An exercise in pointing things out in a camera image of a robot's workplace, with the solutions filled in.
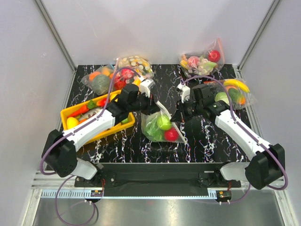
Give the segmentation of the green fake apple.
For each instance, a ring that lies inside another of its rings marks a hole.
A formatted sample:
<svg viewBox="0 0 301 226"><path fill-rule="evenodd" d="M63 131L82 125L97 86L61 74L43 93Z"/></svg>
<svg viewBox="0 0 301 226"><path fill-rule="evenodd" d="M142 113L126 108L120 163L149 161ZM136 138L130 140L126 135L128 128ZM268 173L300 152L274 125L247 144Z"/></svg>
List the green fake apple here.
<svg viewBox="0 0 301 226"><path fill-rule="evenodd" d="M156 124L161 130L169 130L172 127L171 121L166 115L160 115L157 118Z"/></svg>

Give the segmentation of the clear zip top bag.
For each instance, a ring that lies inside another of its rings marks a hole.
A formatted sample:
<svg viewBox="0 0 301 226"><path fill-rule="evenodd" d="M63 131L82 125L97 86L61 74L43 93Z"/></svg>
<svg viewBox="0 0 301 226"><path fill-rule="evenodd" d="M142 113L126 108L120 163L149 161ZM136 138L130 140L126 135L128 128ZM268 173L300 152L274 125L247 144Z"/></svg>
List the clear zip top bag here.
<svg viewBox="0 0 301 226"><path fill-rule="evenodd" d="M142 133L151 142L186 143L184 136L174 122L169 111L158 101L158 112L150 115L141 114Z"/></svg>

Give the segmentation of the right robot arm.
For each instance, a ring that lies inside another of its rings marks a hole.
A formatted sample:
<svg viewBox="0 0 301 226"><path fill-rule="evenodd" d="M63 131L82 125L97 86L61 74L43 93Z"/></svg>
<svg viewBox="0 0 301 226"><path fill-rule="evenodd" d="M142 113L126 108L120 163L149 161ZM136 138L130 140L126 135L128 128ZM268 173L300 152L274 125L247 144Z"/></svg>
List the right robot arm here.
<svg viewBox="0 0 301 226"><path fill-rule="evenodd" d="M206 84L190 89L179 84L181 99L176 103L172 122L185 123L196 116L203 116L226 132L247 155L248 162L225 163L214 174L214 182L225 186L230 180L249 182L261 190L285 174L285 151L280 144L271 145L246 126L223 100L216 101Z"/></svg>

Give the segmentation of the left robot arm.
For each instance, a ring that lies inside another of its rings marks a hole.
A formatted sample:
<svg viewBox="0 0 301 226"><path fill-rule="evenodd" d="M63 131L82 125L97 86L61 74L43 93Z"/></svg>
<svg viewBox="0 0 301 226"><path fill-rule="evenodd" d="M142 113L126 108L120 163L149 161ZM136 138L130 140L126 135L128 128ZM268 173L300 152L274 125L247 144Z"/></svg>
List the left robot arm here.
<svg viewBox="0 0 301 226"><path fill-rule="evenodd" d="M55 174L84 178L91 186L100 184L100 169L89 161L77 158L76 152L99 133L111 129L125 120L130 112L152 114L159 111L151 94L153 80L145 80L139 86L126 85L116 98L105 104L96 115L80 125L60 132L49 133L41 163L46 163Z"/></svg>

